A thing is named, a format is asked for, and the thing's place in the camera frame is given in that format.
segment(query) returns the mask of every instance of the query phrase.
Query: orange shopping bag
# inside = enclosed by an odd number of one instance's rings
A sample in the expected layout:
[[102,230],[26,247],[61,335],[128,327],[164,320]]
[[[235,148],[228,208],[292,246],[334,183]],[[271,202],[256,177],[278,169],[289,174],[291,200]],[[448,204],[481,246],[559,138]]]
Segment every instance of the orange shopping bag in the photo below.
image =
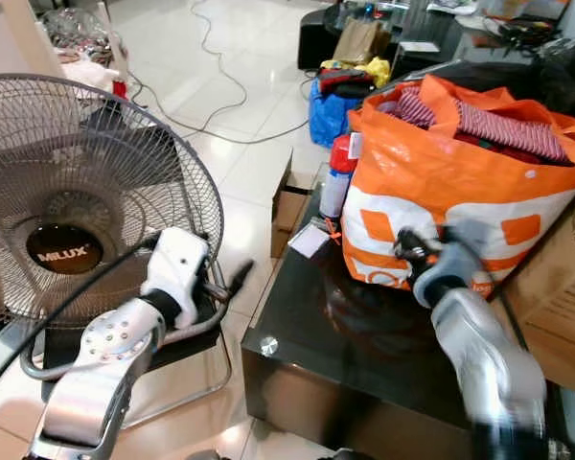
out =
[[[407,86],[432,110],[428,131],[377,110]],[[477,93],[426,76],[365,100],[350,112],[362,151],[343,207],[343,255],[352,276],[366,283],[408,288],[408,265],[394,257],[404,226],[436,238],[436,226],[477,219],[488,227],[482,258],[497,281],[507,276],[575,196],[575,166],[525,163],[453,139],[460,123],[455,100],[521,121],[550,125],[575,164],[575,119],[535,101],[516,101],[505,88]],[[487,293],[478,273],[473,286]]]

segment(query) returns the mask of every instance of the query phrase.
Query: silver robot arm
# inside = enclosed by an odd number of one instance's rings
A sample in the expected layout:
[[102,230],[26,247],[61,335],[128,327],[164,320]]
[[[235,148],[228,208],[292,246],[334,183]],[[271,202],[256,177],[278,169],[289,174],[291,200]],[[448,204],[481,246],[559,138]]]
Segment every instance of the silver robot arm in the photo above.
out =
[[[408,229],[399,234],[395,252],[410,261],[413,293],[432,309],[437,339],[455,369],[473,423],[473,458],[547,459],[543,373],[468,288],[478,260],[455,241],[432,250]],[[438,257],[435,263],[430,255]]]
[[[167,329],[177,327],[186,333],[198,327],[192,326],[196,321],[192,290],[207,252],[207,242],[189,232],[174,227],[162,232],[141,295],[98,316],[85,328],[79,355],[57,382],[26,459],[110,457],[132,386],[148,369],[152,354],[162,347]],[[209,284],[203,288],[227,305],[249,268],[251,264],[241,270],[236,288]]]

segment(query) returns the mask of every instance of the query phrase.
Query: cardboard box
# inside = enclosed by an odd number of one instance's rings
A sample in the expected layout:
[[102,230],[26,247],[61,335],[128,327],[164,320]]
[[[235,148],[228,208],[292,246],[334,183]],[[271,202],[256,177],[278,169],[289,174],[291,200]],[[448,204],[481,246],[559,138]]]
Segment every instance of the cardboard box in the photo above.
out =
[[575,390],[575,203],[505,291],[545,376]]
[[281,257],[306,199],[306,195],[285,191],[279,193],[270,233],[270,257]]

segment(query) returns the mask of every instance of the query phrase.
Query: electric fan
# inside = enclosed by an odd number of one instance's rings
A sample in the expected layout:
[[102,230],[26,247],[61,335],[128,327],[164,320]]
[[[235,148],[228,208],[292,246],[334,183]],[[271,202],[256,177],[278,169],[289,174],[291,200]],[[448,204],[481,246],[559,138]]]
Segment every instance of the electric fan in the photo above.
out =
[[[223,214],[189,144],[103,91],[0,75],[0,325],[42,319],[95,271],[171,226],[209,243],[209,266]],[[140,251],[103,277],[48,333],[80,331],[136,295],[149,257]]]

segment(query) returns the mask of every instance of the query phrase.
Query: white tile floor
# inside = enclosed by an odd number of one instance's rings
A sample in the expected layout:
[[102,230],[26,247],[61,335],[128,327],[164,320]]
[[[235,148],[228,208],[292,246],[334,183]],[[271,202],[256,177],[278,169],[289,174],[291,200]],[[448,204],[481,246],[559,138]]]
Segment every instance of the white tile floor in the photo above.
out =
[[[206,26],[190,12],[192,4],[188,0],[112,0],[109,9],[129,49],[134,73],[156,90],[171,115],[199,127],[211,111],[238,102],[242,91],[219,73],[214,57],[200,50]],[[213,19],[209,48],[223,53],[225,70],[248,92],[242,107],[220,113],[209,129],[251,140],[307,119],[308,104],[301,90],[308,93],[309,86],[301,88],[305,76],[295,63],[299,21],[322,7],[311,0],[207,0],[196,7]],[[157,113],[149,92],[138,101]],[[181,135],[192,133],[173,127]],[[239,344],[276,263],[269,257],[271,187],[265,183],[275,180],[277,165],[291,152],[289,183],[308,188],[329,153],[311,142],[306,126],[255,146],[200,133],[189,140],[221,192],[225,233],[219,260],[224,272],[229,276],[249,257],[256,262],[224,319],[235,373],[213,397],[124,431],[112,458],[176,460],[202,449],[217,449],[232,460],[309,460],[328,455],[325,448],[247,416]],[[5,353],[3,346],[0,353]],[[219,356],[214,351],[146,375],[135,387],[132,415],[219,375]],[[25,378],[17,363],[1,380],[0,460],[24,453],[42,410],[38,394],[38,383]]]

